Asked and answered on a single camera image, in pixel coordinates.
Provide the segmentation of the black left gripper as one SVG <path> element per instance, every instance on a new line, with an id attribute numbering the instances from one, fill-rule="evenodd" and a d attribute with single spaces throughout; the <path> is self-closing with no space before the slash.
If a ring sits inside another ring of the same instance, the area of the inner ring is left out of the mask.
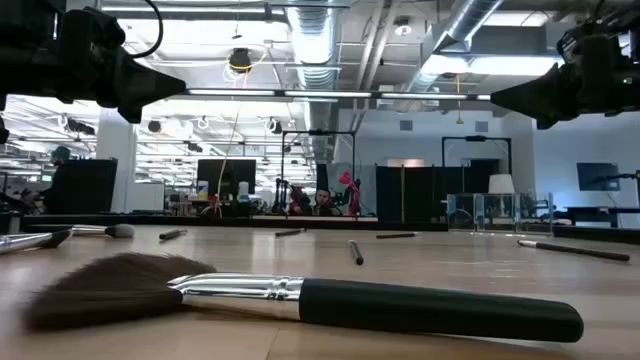
<path id="1" fill-rule="evenodd" d="M 182 79 L 139 64 L 120 46 L 95 46 L 75 64 L 64 63 L 53 48 L 39 47 L 31 51 L 29 60 L 30 95 L 66 103 L 93 100 L 117 108 L 131 124 L 141 122 L 146 105 L 186 91 Z"/>

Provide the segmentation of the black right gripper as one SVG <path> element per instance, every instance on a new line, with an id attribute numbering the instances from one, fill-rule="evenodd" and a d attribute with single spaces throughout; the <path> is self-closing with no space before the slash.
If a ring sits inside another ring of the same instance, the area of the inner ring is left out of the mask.
<path id="1" fill-rule="evenodd" d="M 536 121 L 547 130 L 578 115 L 609 112 L 611 59 L 581 58 L 575 66 L 554 64 L 544 75 L 490 95 L 493 105 L 512 110 Z"/>

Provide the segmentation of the clear acrylic organizer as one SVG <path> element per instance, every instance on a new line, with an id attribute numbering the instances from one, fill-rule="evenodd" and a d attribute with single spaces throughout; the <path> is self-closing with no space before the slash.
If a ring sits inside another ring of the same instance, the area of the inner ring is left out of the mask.
<path id="1" fill-rule="evenodd" d="M 551 193 L 461 193 L 445 200 L 448 228 L 472 233 L 551 235 L 556 209 Z"/>

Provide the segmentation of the round grey-bristle makeup brush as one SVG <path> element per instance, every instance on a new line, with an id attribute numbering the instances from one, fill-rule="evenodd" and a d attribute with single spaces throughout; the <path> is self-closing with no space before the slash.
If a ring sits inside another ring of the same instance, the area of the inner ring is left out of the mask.
<path id="1" fill-rule="evenodd" d="M 109 226 L 74 225 L 72 231 L 78 236 L 109 236 L 118 239 L 130 239 L 135 236 L 135 229 L 128 224 Z"/>

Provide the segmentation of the thin white-tipped makeup brush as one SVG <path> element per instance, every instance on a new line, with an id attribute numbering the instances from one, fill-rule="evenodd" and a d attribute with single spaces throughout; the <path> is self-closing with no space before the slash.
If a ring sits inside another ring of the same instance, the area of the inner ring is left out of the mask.
<path id="1" fill-rule="evenodd" d="M 555 244 L 544 243 L 544 242 L 536 242 L 531 240 L 518 240 L 517 244 L 523 247 L 570 253 L 570 254 L 576 254 L 576 255 L 585 255 L 585 256 L 591 256 L 591 257 L 613 260 L 613 261 L 620 261 L 620 262 L 629 262 L 631 259 L 631 257 L 627 254 L 605 252 L 605 251 L 576 248 L 576 247 L 569 247 L 569 246 L 561 246 L 561 245 L 555 245 Z"/>

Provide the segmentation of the angled makeup brush silver ferrule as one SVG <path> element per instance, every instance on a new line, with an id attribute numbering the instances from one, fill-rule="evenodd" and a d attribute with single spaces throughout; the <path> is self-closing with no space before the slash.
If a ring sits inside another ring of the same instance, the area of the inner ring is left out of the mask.
<path id="1" fill-rule="evenodd" d="M 70 229 L 50 233 L 0 235 L 0 255 L 40 248 L 57 248 L 73 235 Z"/>

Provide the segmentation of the large fan makeup brush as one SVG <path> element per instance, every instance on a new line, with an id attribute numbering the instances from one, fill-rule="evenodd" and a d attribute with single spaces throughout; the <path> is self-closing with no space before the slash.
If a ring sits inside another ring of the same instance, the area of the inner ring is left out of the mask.
<path id="1" fill-rule="evenodd" d="M 36 293 L 22 321 L 35 331 L 208 308 L 324 326 L 574 343 L 584 322 L 563 302 L 394 284 L 220 272 L 177 255 L 96 259 Z"/>

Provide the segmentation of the white shade table lamp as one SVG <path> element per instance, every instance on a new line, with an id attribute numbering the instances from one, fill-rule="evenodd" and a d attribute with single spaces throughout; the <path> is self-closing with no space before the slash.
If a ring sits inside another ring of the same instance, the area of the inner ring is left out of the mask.
<path id="1" fill-rule="evenodd" d="M 493 174 L 489 177 L 489 194 L 515 194 L 515 187 L 511 174 Z"/>

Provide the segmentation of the black ceiling device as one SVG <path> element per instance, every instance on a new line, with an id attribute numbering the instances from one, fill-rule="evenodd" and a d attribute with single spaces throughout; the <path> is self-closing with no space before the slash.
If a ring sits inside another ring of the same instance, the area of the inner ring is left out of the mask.
<path id="1" fill-rule="evenodd" d="M 235 73 L 243 74 L 249 72 L 252 68 L 249 49 L 234 48 L 229 57 L 228 65 L 230 70 Z"/>

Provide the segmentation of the person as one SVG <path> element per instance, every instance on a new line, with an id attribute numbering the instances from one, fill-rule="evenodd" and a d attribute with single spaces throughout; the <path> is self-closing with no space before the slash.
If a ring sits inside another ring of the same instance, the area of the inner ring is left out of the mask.
<path id="1" fill-rule="evenodd" d="M 64 146 L 58 146 L 50 156 L 50 162 L 55 168 L 69 161 L 71 151 Z M 34 193 L 30 198 L 30 214 L 39 215 L 47 211 L 47 204 L 55 198 L 53 187 Z"/>
<path id="2" fill-rule="evenodd" d="M 341 216 L 342 212 L 332 202 L 330 192 L 320 189 L 315 193 L 315 205 L 312 208 L 312 215 L 320 217 L 331 217 Z"/>

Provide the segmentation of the black partition panel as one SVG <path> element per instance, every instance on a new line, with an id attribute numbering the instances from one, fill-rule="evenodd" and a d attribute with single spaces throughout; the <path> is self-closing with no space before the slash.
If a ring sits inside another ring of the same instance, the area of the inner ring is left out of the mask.
<path id="1" fill-rule="evenodd" d="M 61 214 L 100 214 L 111 211 L 116 159 L 73 160 L 56 172 Z"/>

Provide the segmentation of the black desk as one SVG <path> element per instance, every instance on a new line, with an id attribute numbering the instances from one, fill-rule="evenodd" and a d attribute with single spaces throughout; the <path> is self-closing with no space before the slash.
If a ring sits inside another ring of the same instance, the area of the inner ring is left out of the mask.
<path id="1" fill-rule="evenodd" d="M 567 207 L 566 215 L 572 225 L 580 222 L 608 223 L 611 228 L 620 228 L 620 215 L 640 215 L 640 207 Z"/>

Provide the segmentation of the silver smooth ventilation duct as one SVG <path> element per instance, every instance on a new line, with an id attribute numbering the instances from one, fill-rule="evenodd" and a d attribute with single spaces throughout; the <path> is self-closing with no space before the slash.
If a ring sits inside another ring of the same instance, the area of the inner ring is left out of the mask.
<path id="1" fill-rule="evenodd" d="M 467 54 L 472 38 L 504 0 L 456 0 L 450 15 L 430 25 L 420 47 L 422 64 L 403 86 L 402 92 L 428 91 L 437 78 L 447 71 L 447 54 Z"/>

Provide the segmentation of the black table frame rail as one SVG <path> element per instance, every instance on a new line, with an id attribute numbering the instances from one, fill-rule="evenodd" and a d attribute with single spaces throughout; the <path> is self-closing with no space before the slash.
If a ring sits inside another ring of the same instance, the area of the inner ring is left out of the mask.
<path id="1" fill-rule="evenodd" d="M 318 217 L 305 219 L 295 218 L 222 218 L 209 219 L 201 217 L 146 216 L 146 215 L 25 215 L 20 220 L 20 229 L 24 232 L 35 232 L 45 228 L 57 229 L 71 225 L 154 225 L 170 227 L 253 227 L 253 228 L 307 228 L 328 230 L 363 230 L 363 231 L 418 231 L 446 232 L 445 223 L 380 223 L 376 221 L 357 221 L 350 218 L 333 217 L 322 220 Z M 553 228 L 557 237 L 591 240 L 607 243 L 622 243 L 640 246 L 640 230 L 609 229 L 592 227 L 574 227 L 557 225 Z"/>

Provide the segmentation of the black folding partition wall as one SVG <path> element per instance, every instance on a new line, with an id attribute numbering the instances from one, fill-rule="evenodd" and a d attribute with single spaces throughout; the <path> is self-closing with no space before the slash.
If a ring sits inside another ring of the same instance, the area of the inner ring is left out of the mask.
<path id="1" fill-rule="evenodd" d="M 486 194 L 497 159 L 457 167 L 376 168 L 376 215 L 383 223 L 470 224 L 474 196 Z"/>

